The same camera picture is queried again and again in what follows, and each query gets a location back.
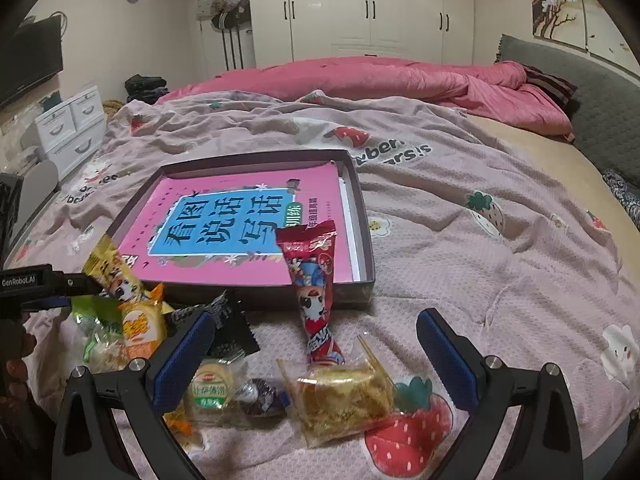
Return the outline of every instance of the metal screw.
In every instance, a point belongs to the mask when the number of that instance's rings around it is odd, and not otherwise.
[[[488,355],[484,358],[484,362],[491,370],[497,370],[502,366],[502,359],[495,355]]]
[[[134,372],[139,372],[146,365],[146,360],[138,357],[137,359],[133,359],[132,362],[129,363],[129,370],[133,370]]]
[[[71,376],[77,379],[82,377],[85,372],[86,372],[86,366],[77,366],[73,370],[71,370]]]
[[[545,365],[545,370],[546,370],[546,373],[548,373],[549,375],[556,376],[560,374],[560,367],[553,363],[547,363]]]

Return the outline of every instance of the wardrobe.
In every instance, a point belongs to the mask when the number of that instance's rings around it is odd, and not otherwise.
[[[258,68],[332,56],[469,64],[474,0],[251,0]]]

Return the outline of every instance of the striped pillow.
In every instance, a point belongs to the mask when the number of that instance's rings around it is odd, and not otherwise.
[[[534,66],[523,65],[523,67],[527,73],[527,83],[540,88],[564,110],[578,87],[561,77],[545,74]]]

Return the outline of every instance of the red snack package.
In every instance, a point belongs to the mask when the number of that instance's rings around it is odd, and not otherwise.
[[[336,235],[333,220],[310,228],[301,225],[276,229],[276,243],[289,266],[309,339],[309,361],[316,365],[344,363],[340,347],[328,327],[334,298]]]

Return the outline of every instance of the finger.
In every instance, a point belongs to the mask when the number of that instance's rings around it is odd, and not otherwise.
[[[16,399],[27,400],[27,386],[21,383],[11,383],[9,384],[9,393],[12,394]]]
[[[20,359],[12,359],[11,361],[7,361],[6,371],[9,372],[9,375],[11,375],[11,377],[18,379],[23,383],[27,381],[27,365],[24,364],[24,361],[20,361]]]
[[[27,355],[31,354],[33,349],[36,348],[37,343],[36,336],[25,332],[22,338],[22,352],[20,355],[22,357],[27,357]]]

